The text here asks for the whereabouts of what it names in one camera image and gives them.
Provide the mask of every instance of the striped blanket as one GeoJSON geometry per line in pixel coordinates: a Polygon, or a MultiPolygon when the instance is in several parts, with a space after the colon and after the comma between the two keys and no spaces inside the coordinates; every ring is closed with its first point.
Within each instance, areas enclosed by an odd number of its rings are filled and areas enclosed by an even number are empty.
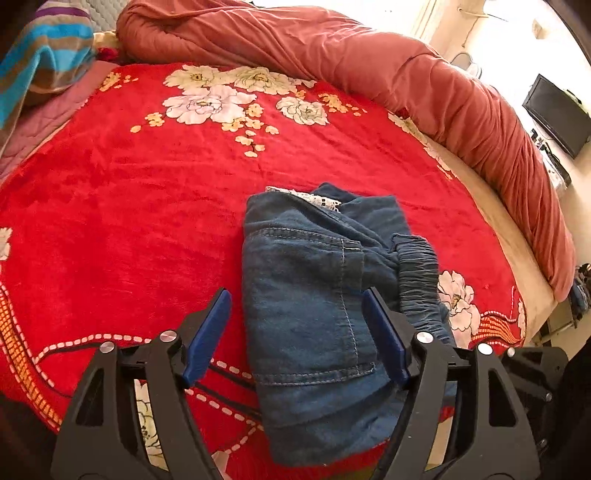
{"type": "Polygon", "coordinates": [[[0,63],[0,155],[24,106],[38,105],[76,82],[94,60],[88,13],[75,0],[35,12],[0,63]]]}

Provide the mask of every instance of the beige mattress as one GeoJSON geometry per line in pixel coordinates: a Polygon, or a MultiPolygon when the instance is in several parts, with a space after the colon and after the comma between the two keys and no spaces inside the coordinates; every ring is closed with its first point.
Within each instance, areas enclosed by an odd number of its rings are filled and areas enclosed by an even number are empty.
{"type": "Polygon", "coordinates": [[[449,150],[435,142],[430,143],[468,189],[482,216],[499,238],[525,303],[525,341],[529,342],[557,305],[552,289],[542,275],[530,246],[491,187],[449,150]]]}

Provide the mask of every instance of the folded denim garment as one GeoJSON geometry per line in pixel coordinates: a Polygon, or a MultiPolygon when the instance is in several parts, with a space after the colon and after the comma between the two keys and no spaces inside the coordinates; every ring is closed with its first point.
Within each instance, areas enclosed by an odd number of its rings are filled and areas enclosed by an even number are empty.
{"type": "Polygon", "coordinates": [[[392,196],[322,184],[328,209],[291,193],[248,199],[243,306],[248,356],[276,462],[330,463],[387,439],[405,400],[389,381],[361,312],[376,287],[392,310],[453,343],[429,243],[392,196]]]}

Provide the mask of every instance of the silver screw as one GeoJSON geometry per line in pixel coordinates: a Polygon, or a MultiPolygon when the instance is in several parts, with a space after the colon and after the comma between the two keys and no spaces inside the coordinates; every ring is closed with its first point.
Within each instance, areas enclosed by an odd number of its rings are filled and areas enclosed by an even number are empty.
{"type": "Polygon", "coordinates": [[[109,353],[115,349],[115,344],[113,342],[105,342],[101,344],[99,350],[101,353],[109,353]]]}
{"type": "Polygon", "coordinates": [[[174,342],[177,339],[177,332],[174,330],[166,330],[160,334],[160,340],[164,343],[174,342]]]}
{"type": "Polygon", "coordinates": [[[488,343],[479,343],[478,351],[482,355],[490,355],[492,353],[492,347],[488,343]]]}
{"type": "Polygon", "coordinates": [[[431,343],[433,341],[433,335],[429,332],[418,332],[417,340],[421,343],[431,343]]]}

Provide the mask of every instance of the flat screen tv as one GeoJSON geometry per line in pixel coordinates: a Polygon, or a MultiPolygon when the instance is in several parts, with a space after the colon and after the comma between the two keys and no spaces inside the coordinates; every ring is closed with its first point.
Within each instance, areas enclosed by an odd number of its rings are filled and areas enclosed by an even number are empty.
{"type": "Polygon", "coordinates": [[[536,78],[523,106],[573,158],[591,138],[589,115],[542,75],[536,78]]]}

